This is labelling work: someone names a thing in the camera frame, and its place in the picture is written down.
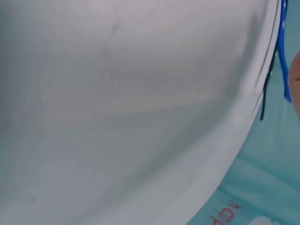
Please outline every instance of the blue cord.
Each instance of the blue cord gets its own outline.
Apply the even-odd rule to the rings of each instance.
[[[281,15],[280,15],[280,26],[277,38],[279,61],[283,73],[283,80],[285,85],[285,98],[288,102],[291,102],[291,96],[288,85],[288,74],[289,70],[285,61],[285,18],[286,18],[286,0],[281,0]]]

